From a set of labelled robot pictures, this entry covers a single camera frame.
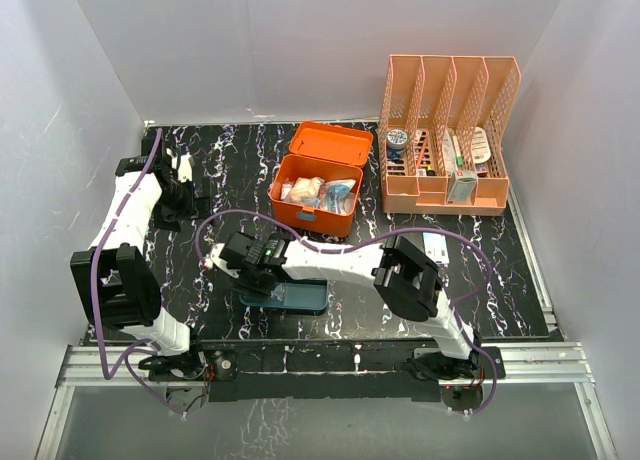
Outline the teal divided tray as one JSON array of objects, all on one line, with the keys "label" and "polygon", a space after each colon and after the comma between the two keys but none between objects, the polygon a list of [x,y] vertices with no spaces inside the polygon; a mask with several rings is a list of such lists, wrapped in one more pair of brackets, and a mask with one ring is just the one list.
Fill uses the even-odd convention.
[{"label": "teal divided tray", "polygon": [[241,294],[240,302],[250,308],[287,311],[297,314],[316,315],[328,307],[329,283],[324,280],[295,280],[283,282],[286,285],[286,299],[278,303],[267,296]]}]

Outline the light blue long packet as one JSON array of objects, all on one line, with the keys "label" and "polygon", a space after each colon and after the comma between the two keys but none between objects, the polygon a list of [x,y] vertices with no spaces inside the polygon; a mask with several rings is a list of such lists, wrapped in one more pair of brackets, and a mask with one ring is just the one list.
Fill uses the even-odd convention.
[{"label": "light blue long packet", "polygon": [[333,180],[326,183],[326,195],[329,200],[343,201],[356,185],[354,179]]}]

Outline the white blue sachet packet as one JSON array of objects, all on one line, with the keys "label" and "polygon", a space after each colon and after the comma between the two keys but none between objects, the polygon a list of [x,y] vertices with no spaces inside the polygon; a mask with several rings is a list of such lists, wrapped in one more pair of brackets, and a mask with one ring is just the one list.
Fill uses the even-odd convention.
[{"label": "white blue sachet packet", "polygon": [[437,233],[424,233],[423,244],[426,255],[441,266],[450,263],[446,237]]}]

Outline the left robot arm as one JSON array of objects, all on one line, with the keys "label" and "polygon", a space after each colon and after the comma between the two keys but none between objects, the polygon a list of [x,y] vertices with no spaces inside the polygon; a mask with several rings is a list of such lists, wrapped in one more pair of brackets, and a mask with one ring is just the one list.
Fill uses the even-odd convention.
[{"label": "left robot arm", "polygon": [[199,378],[206,354],[195,332],[162,304],[161,288],[143,255],[148,228],[179,231],[183,220],[204,216],[209,196],[197,195],[194,160],[169,147],[125,158],[100,232],[70,260],[71,273],[96,333],[120,331],[152,354],[140,364],[153,376]]}]

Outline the beige bandage bag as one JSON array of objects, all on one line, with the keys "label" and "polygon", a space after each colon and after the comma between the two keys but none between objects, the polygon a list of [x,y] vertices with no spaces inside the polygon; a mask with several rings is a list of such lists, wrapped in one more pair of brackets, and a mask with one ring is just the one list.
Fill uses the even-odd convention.
[{"label": "beige bandage bag", "polygon": [[285,201],[315,207],[319,203],[319,194],[324,183],[320,177],[299,177],[285,196]]}]

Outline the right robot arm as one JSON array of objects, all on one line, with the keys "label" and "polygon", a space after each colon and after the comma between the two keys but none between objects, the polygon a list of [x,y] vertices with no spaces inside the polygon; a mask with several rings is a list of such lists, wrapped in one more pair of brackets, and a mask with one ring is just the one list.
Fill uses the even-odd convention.
[{"label": "right robot arm", "polygon": [[287,235],[260,241],[235,232],[215,244],[204,263],[230,278],[247,307],[312,315],[327,308],[331,282],[376,292],[392,314],[424,324],[435,341],[434,352],[412,354],[403,364],[420,380],[467,379],[478,386],[484,375],[498,373],[479,335],[459,318],[438,264],[404,236],[337,248]]}]

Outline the clear bag blue items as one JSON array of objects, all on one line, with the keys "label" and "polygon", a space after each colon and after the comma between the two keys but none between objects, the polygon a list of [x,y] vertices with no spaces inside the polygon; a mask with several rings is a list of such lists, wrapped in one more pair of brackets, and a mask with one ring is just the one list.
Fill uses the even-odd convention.
[{"label": "clear bag blue items", "polygon": [[318,208],[323,211],[346,216],[352,212],[354,204],[355,194],[353,192],[331,190],[322,192],[319,195]]}]

